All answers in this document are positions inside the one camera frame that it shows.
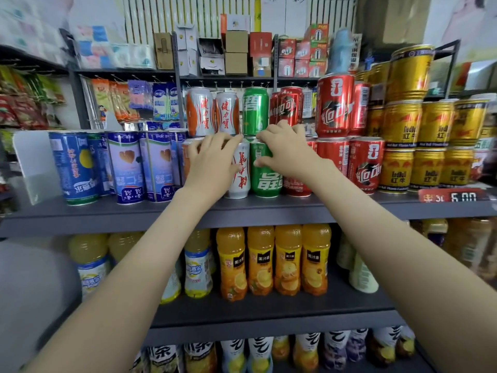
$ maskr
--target red can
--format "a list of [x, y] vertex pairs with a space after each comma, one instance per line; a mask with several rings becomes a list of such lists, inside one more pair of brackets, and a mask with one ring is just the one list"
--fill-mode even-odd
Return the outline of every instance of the red can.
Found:
[[354, 76], [328, 74], [318, 80], [316, 132], [319, 137], [344, 137], [350, 129]]
[[[309, 145], [316, 152], [318, 149], [318, 142], [312, 137], [307, 137], [307, 145]], [[287, 195], [295, 197], [308, 197], [311, 196], [312, 190], [302, 182], [294, 178], [283, 177], [283, 187]]]
[[271, 98], [269, 99], [269, 123], [276, 124], [278, 123], [278, 96], [279, 92], [275, 91], [271, 94]]
[[346, 137], [318, 138], [318, 156], [332, 160], [347, 176], [349, 139]]
[[357, 137], [350, 141], [347, 177], [368, 195], [375, 192], [380, 182], [384, 147], [381, 137]]
[[278, 95], [277, 122], [286, 119], [291, 126], [302, 124], [303, 110], [304, 93], [302, 88], [282, 87]]
[[366, 115], [368, 112], [369, 90], [371, 86], [364, 81], [354, 83], [352, 96], [352, 115], [350, 118], [349, 136], [363, 136], [366, 131]]

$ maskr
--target gold can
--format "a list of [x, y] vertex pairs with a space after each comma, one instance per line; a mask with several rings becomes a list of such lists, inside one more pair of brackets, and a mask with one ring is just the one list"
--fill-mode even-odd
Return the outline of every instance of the gold can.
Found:
[[378, 190], [386, 193], [406, 193], [411, 181], [414, 150], [385, 150]]
[[469, 183], [474, 150], [467, 147], [450, 147], [445, 151], [440, 187], [464, 187]]
[[454, 104], [456, 116], [450, 143], [453, 146], [474, 146], [480, 137], [488, 100], [465, 99]]
[[385, 106], [382, 137], [385, 148], [415, 148], [421, 122], [421, 102], [390, 102]]
[[449, 145], [450, 130], [454, 121], [453, 102], [423, 102], [419, 126], [419, 148], [444, 148]]
[[368, 77], [369, 77], [369, 71], [368, 70], [362, 70], [361, 72], [357, 72], [355, 74], [355, 80], [356, 81], [368, 82]]
[[438, 187], [443, 168], [444, 153], [445, 149], [416, 149], [409, 191]]
[[383, 106], [372, 106], [368, 108], [368, 114], [366, 117], [366, 136], [381, 137], [383, 118]]
[[423, 99], [428, 91], [428, 70], [435, 47], [419, 44], [396, 50], [390, 59], [386, 102]]
[[389, 67], [390, 62], [379, 62], [369, 70], [368, 82], [371, 84], [370, 106], [381, 106], [385, 103], [385, 86], [388, 80]]

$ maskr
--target green can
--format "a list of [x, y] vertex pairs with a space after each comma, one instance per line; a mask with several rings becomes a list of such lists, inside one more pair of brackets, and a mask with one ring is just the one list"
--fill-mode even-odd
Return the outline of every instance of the green can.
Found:
[[272, 157], [273, 154], [265, 143], [253, 139], [250, 142], [252, 191], [259, 197], [277, 197], [283, 187], [283, 176], [268, 167], [255, 167], [254, 161], [262, 156]]
[[248, 87], [244, 93], [242, 111], [243, 134], [255, 136], [269, 123], [269, 95], [265, 87]]

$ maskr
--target red box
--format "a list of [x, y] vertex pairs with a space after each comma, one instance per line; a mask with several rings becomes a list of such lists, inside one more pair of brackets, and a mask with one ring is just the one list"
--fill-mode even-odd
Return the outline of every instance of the red box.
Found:
[[309, 77], [319, 78], [325, 75], [326, 62], [309, 62]]
[[295, 77], [309, 77], [309, 60], [295, 60]]
[[295, 60], [310, 60], [311, 59], [311, 42], [305, 40], [297, 41], [295, 49]]
[[272, 33], [250, 33], [250, 56], [271, 56]]
[[295, 39], [281, 39], [278, 44], [279, 57], [295, 58], [296, 41]]
[[295, 59], [282, 58], [278, 60], [278, 76], [293, 77], [295, 69]]
[[328, 45], [326, 43], [311, 43], [310, 59], [315, 62], [325, 62], [328, 57]]
[[304, 35], [304, 39], [311, 43], [328, 43], [328, 24], [313, 23], [311, 24]]

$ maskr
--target brown box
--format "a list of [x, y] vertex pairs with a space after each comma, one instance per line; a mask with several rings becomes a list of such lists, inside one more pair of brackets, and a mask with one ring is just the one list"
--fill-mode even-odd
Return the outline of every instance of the brown box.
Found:
[[272, 33], [250, 33], [250, 56], [271, 56]]
[[282, 58], [278, 60], [278, 77], [293, 77], [295, 59]]
[[375, 47], [423, 43], [431, 1], [358, 0], [356, 32]]
[[154, 44], [156, 51], [157, 69], [174, 69], [171, 34], [155, 33]]
[[271, 77], [271, 56], [252, 58], [252, 68], [254, 77]]
[[246, 54], [248, 50], [249, 33], [247, 31], [226, 32], [226, 52]]
[[247, 74], [247, 54], [227, 52], [225, 54], [225, 72], [226, 74]]

